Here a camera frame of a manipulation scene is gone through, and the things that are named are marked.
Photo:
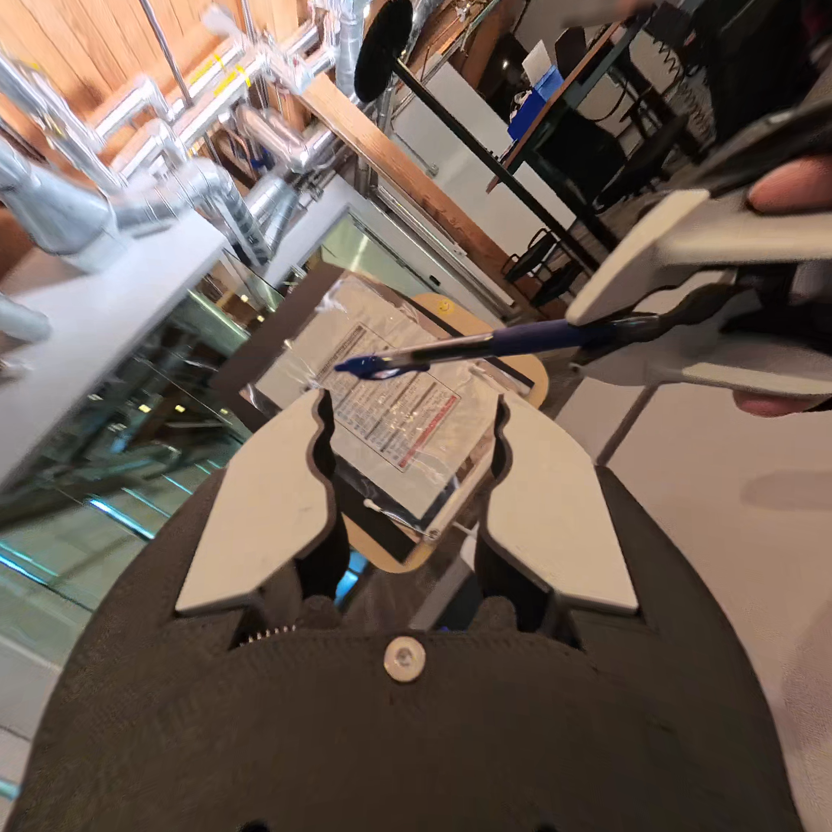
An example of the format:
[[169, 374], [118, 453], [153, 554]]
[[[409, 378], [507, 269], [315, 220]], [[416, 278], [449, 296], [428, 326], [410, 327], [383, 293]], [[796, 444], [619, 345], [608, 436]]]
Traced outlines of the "wooden framed sign board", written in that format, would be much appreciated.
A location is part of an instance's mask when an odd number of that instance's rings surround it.
[[452, 314], [440, 315], [441, 298], [408, 298], [371, 276], [321, 263], [288, 290], [211, 382], [252, 432], [304, 393], [329, 392], [333, 484], [350, 544], [391, 573], [421, 566], [438, 546], [411, 556], [494, 441], [498, 397], [511, 393], [539, 409], [549, 387], [543, 363], [531, 355], [439, 364], [380, 382], [334, 371], [359, 354], [491, 330], [452, 300]]

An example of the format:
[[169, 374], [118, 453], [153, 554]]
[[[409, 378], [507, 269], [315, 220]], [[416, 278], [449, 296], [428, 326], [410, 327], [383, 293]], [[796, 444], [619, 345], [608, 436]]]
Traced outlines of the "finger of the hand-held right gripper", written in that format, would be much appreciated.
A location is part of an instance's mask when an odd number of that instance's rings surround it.
[[831, 213], [760, 214], [743, 191], [671, 192], [601, 263], [569, 305], [584, 326], [634, 308], [700, 271], [748, 265], [829, 261]]
[[762, 398], [828, 400], [831, 311], [751, 286], [707, 285], [661, 314], [607, 322], [572, 366], [621, 387], [701, 385]]

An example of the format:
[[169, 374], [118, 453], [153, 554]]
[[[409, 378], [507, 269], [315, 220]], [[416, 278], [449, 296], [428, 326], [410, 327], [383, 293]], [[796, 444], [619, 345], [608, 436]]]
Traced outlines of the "wooden top table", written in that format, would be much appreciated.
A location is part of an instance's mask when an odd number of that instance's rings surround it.
[[569, 186], [561, 169], [544, 164], [537, 148], [554, 135], [564, 114], [576, 111], [601, 78], [607, 75], [622, 81], [626, 97], [634, 101], [646, 100], [647, 106], [658, 112], [657, 102], [662, 99], [661, 92], [650, 83], [630, 54], [631, 44], [655, 9], [655, 6], [650, 6], [638, 15], [604, 26], [561, 84], [551, 94], [544, 96], [543, 104], [533, 112], [533, 118], [517, 118], [519, 127], [508, 128], [513, 143], [501, 157], [501, 163], [506, 169], [515, 172], [522, 164], [528, 164], [561, 202], [572, 210], [576, 205], [587, 203], [578, 191]]

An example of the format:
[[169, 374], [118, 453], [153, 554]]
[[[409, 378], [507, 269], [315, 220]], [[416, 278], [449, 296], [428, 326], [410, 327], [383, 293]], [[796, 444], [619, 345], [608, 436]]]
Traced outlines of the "black rolling cart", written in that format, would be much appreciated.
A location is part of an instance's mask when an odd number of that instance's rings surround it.
[[573, 297], [572, 286], [585, 275], [582, 265], [565, 253], [555, 234], [539, 230], [522, 255], [511, 255], [502, 274], [511, 286], [533, 280], [536, 289], [529, 298], [535, 309], [543, 309], [564, 296]]

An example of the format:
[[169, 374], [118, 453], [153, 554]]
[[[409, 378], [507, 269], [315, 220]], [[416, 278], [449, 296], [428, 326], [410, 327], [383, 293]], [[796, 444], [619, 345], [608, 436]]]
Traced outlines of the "blue storage box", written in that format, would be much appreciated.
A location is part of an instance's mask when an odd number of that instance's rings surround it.
[[507, 128], [513, 141], [519, 141], [532, 128], [535, 119], [563, 83], [564, 79], [557, 66], [552, 65], [538, 83], [526, 91], [525, 97], [515, 102]]

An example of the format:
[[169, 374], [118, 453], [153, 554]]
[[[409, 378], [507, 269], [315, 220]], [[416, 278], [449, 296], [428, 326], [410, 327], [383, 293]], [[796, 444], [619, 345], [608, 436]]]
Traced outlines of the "blue pen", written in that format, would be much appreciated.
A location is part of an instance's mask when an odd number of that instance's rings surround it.
[[432, 344], [352, 356], [334, 366], [359, 380], [388, 380], [434, 365], [464, 360], [503, 359], [569, 348], [620, 348], [658, 336], [659, 315], [639, 314], [573, 326], [563, 319], [501, 328], [484, 335], [448, 338]]

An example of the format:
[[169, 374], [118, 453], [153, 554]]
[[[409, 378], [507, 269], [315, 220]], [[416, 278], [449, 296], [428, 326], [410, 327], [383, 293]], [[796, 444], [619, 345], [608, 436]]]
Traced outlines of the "person's right hand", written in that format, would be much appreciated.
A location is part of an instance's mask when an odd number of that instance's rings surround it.
[[[747, 203], [764, 215], [829, 211], [830, 155], [807, 156], [778, 167], [754, 184], [748, 192]], [[830, 409], [829, 404], [812, 400], [766, 399], [740, 391], [734, 392], [733, 398], [739, 410], [763, 419]]]

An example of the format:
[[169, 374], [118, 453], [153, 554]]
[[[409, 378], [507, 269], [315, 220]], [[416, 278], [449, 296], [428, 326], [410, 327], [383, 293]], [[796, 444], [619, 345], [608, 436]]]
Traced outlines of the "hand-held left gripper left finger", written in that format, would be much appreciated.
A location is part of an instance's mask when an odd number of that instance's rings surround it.
[[338, 526], [330, 394], [304, 393], [257, 430], [226, 466], [175, 612], [263, 609], [267, 581]]

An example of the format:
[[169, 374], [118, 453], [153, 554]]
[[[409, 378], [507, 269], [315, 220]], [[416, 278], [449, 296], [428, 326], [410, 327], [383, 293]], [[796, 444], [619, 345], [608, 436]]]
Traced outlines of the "black pole stand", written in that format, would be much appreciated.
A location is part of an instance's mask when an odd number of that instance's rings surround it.
[[369, 103], [379, 99], [392, 77], [399, 78], [402, 84], [494, 174], [497, 181], [505, 185], [538, 220], [544, 223], [546, 229], [561, 242], [567, 255], [589, 275], [593, 274], [598, 269], [595, 258], [411, 73], [403, 55], [413, 31], [413, 20], [413, 6], [410, 1], [387, 2], [376, 15], [364, 36], [354, 72], [354, 88], [359, 100]]

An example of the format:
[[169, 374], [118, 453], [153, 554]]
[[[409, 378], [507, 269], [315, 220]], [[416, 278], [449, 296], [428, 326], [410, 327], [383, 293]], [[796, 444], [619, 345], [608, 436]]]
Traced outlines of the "cluster of silver ducts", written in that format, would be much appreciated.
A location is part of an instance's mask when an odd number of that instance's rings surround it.
[[127, 240], [203, 207], [219, 214], [251, 264], [263, 270], [296, 212], [299, 195], [289, 175], [312, 170], [335, 133], [324, 128], [306, 141], [291, 131], [268, 145], [276, 170], [247, 196], [217, 162], [202, 160], [193, 149], [201, 141], [210, 144], [213, 126], [227, 118], [258, 115], [246, 102], [259, 82], [299, 96], [335, 69], [338, 89], [355, 94], [369, 3], [308, 2], [308, 19], [283, 43], [249, 26], [242, 32], [221, 8], [209, 6], [203, 24], [215, 36], [226, 35], [226, 51], [191, 84], [182, 78], [151, 4], [140, 5], [180, 99], [170, 102], [145, 75], [98, 121], [82, 121], [42, 70], [2, 52], [2, 94], [95, 186], [81, 187], [2, 140], [2, 203], [39, 248], [84, 273], [117, 260]]

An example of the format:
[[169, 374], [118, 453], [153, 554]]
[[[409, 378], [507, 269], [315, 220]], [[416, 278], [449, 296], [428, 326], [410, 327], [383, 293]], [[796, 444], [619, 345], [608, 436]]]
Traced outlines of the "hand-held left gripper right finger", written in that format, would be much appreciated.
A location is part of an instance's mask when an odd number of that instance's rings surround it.
[[479, 541], [568, 609], [636, 614], [636, 590], [590, 455], [511, 393], [498, 402], [494, 435], [494, 484]]

